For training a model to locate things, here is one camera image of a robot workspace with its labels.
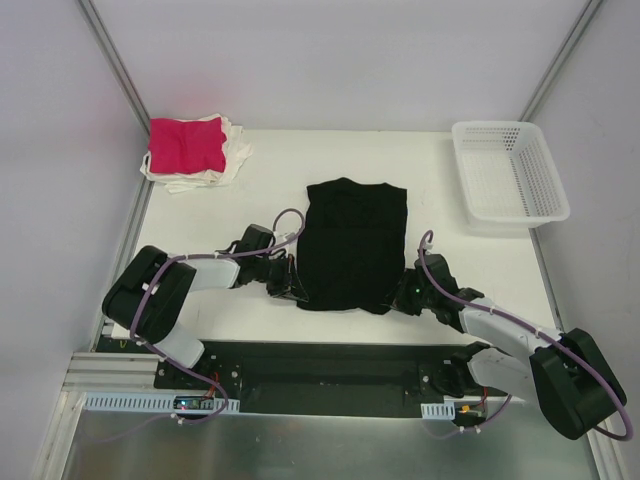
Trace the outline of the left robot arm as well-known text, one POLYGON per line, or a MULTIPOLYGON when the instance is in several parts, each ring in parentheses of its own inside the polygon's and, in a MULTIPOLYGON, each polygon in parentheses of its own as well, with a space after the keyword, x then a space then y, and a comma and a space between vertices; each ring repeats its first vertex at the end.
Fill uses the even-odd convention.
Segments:
POLYGON ((145 246, 104 297, 102 313, 162 357, 176 361, 176 375, 188 388, 202 388, 212 369, 203 359, 205 346, 178 321, 190 293, 259 282, 274 298, 309 300, 294 256, 275 240, 273 231, 252 224, 226 250, 174 262, 159 248, 145 246))

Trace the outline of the white t-shirt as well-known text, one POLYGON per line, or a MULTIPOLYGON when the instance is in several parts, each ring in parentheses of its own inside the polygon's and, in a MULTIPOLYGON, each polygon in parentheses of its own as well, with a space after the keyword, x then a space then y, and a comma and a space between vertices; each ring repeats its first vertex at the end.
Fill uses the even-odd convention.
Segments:
POLYGON ((196 174, 153 174, 149 170, 151 154, 143 156, 140 172, 151 182, 164 186, 171 194, 183 193, 198 188, 221 187, 231 184, 238 175, 245 161, 252 155, 252 146, 244 140, 244 130, 239 125, 232 124, 229 119, 220 114, 213 114, 196 120, 211 120, 220 117, 227 141, 223 146, 226 156, 226 169, 223 173, 211 170, 196 174))

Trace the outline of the black daisy print t-shirt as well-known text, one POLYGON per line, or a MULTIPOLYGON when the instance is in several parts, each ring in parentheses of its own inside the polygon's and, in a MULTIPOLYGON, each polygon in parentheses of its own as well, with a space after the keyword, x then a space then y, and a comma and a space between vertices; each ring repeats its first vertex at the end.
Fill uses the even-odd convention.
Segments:
POLYGON ((389 312, 405 270, 407 190, 339 178, 307 187, 309 206, 297 240, 297 273, 314 312, 389 312))

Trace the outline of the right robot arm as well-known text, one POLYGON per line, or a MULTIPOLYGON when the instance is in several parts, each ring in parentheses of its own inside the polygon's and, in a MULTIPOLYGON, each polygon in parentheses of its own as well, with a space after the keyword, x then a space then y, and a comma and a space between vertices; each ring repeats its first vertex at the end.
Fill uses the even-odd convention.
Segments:
POLYGON ((475 337, 433 375, 433 386, 442 394, 462 398, 481 387, 500 390, 536 406, 572 440, 618 414, 625 431, 609 436, 632 437, 626 394, 586 331, 545 328, 506 312, 483 293, 459 287, 444 257, 426 251, 420 251, 386 302, 407 315, 429 310, 440 323, 475 337))

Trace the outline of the pink t-shirt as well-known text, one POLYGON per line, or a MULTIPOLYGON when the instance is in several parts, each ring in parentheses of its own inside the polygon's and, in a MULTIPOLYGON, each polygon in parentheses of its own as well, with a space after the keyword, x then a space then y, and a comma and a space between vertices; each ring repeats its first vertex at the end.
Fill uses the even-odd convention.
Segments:
POLYGON ((154 118, 150 125, 149 170, 153 174, 196 174, 207 170, 223 173, 227 141, 220 117, 180 121, 154 118))

